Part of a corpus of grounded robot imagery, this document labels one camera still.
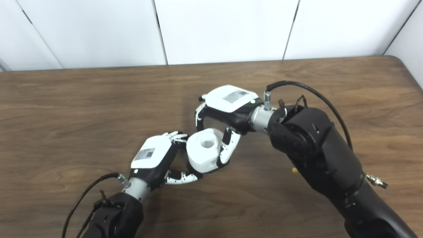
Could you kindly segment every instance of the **white object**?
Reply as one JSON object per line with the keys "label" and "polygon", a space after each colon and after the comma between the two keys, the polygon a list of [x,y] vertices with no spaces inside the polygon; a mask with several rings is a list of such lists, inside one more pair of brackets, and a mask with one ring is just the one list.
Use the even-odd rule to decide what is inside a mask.
{"label": "white object", "polygon": [[4,70],[61,69],[16,0],[0,1],[0,65]]}
{"label": "white object", "polygon": [[191,166],[200,173],[217,169],[223,132],[208,128],[188,138],[187,153]]}
{"label": "white object", "polygon": [[284,59],[381,55],[419,0],[301,0]]}
{"label": "white object", "polygon": [[423,88],[423,4],[416,8],[385,53],[398,57]]}
{"label": "white object", "polygon": [[255,92],[225,85],[213,89],[206,95],[206,105],[223,112],[233,112],[256,98],[258,95]]}
{"label": "white object", "polygon": [[163,160],[171,145],[172,142],[165,135],[148,138],[132,160],[131,168],[155,168]]}
{"label": "white object", "polygon": [[65,69],[165,64],[151,0],[18,2]]}
{"label": "white object", "polygon": [[169,64],[281,60],[298,0],[155,0]]}

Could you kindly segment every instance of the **white cylindrical object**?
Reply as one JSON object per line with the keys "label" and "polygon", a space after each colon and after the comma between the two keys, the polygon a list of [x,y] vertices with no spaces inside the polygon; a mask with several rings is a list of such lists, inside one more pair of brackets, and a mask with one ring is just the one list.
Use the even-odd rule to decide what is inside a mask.
{"label": "white cylindrical object", "polygon": [[187,153],[191,166],[200,173],[217,169],[216,161],[220,154],[223,132],[208,128],[190,136]]}

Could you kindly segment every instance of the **metal fitting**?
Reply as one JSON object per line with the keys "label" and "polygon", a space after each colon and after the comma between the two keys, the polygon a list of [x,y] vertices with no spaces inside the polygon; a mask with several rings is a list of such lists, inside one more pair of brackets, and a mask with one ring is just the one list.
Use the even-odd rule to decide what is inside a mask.
{"label": "metal fitting", "polygon": [[264,91],[264,110],[269,111],[272,108],[272,103],[270,102],[270,92]]}
{"label": "metal fitting", "polygon": [[379,186],[381,188],[387,189],[388,184],[380,180],[378,177],[370,175],[368,173],[364,173],[366,179],[374,186]]}
{"label": "metal fitting", "polygon": [[123,184],[125,188],[129,188],[131,186],[131,183],[125,178],[125,176],[119,174],[118,180]]}

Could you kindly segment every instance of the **hole in white object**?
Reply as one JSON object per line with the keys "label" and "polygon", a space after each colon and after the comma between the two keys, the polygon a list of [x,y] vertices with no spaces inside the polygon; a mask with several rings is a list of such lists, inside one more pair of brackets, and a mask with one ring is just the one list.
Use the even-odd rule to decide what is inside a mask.
{"label": "hole in white object", "polygon": [[213,141],[202,141],[201,146],[204,148],[210,148],[214,145]]}

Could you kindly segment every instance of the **black cable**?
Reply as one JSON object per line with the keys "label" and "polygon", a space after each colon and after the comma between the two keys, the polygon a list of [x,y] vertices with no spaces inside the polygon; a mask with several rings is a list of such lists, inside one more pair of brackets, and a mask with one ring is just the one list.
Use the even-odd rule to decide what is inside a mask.
{"label": "black cable", "polygon": [[85,228],[87,228],[88,223],[90,223],[91,218],[94,215],[95,210],[92,210],[91,213],[88,215],[87,219],[85,220],[84,224],[82,225],[80,231],[78,232],[78,235],[76,238],[79,238],[82,235],[82,232],[84,232]]}
{"label": "black cable", "polygon": [[311,87],[309,87],[305,84],[295,82],[295,81],[285,81],[285,80],[269,84],[266,87],[266,91],[270,92],[271,90],[273,90],[275,88],[285,86],[285,85],[294,85],[294,86],[306,89],[306,90],[310,91],[311,93],[313,93],[314,95],[316,95],[318,98],[320,98],[323,102],[325,102],[326,105],[328,105],[329,108],[332,110],[332,112],[335,114],[335,117],[338,119],[339,123],[341,124],[342,130],[344,131],[344,134],[345,134],[346,142],[347,142],[349,148],[352,150],[351,137],[349,136],[349,132],[348,132],[348,129],[346,128],[345,122],[343,121],[341,115],[336,110],[336,108],[332,105],[332,103],[327,98],[325,98],[321,93],[317,92],[316,90],[314,90],[313,88],[311,88]]}
{"label": "black cable", "polygon": [[74,206],[72,207],[71,211],[68,214],[68,217],[66,217],[65,224],[63,225],[63,231],[62,231],[62,238],[65,238],[66,236],[66,230],[68,229],[69,221],[71,220],[72,214],[75,212],[76,208],[78,207],[79,203],[82,201],[82,199],[87,195],[87,193],[99,182],[109,179],[109,178],[117,178],[119,176],[119,173],[114,172],[110,174],[105,174],[101,176],[99,179],[94,181],[92,184],[90,184],[87,189],[81,194],[81,196],[77,199]]}

